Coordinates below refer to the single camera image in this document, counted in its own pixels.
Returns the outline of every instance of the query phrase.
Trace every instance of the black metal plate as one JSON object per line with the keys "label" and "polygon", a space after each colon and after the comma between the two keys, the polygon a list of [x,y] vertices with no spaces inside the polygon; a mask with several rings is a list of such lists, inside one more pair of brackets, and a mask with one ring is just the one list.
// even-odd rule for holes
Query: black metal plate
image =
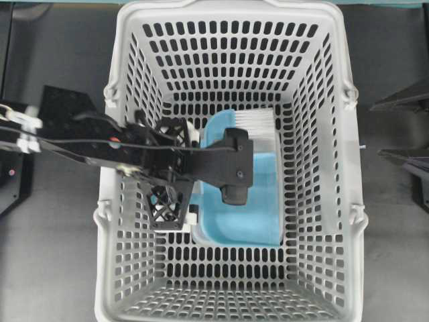
{"label": "black metal plate", "polygon": [[0,215],[19,200],[23,154],[0,150]]}
{"label": "black metal plate", "polygon": [[429,211],[429,181],[422,179],[422,197],[425,210]]}

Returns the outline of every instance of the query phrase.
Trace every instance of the dark gray floor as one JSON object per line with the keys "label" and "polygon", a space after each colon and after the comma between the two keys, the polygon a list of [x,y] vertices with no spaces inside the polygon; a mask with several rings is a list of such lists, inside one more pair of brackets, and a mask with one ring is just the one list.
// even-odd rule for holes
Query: dark gray floor
{"label": "dark gray floor", "polygon": [[[37,104],[44,84],[89,92],[103,106],[117,6],[46,5],[14,13],[8,99]],[[374,100],[428,74],[421,9],[343,7],[355,84],[365,232],[364,321],[429,319],[429,214],[416,182],[380,148],[422,147],[429,117],[370,113]],[[0,220],[0,321],[95,321],[99,171],[36,157],[32,196]]]}

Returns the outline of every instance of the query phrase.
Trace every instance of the white plastic basket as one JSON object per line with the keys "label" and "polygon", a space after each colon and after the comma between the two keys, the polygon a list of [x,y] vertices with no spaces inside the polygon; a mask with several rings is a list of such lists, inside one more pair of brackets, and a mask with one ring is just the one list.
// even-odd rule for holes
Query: white plastic basket
{"label": "white plastic basket", "polygon": [[341,12],[328,3],[145,1],[117,19],[106,113],[120,123],[272,106],[280,132],[279,248],[220,248],[151,231],[139,183],[101,170],[99,321],[360,321],[361,167]]}

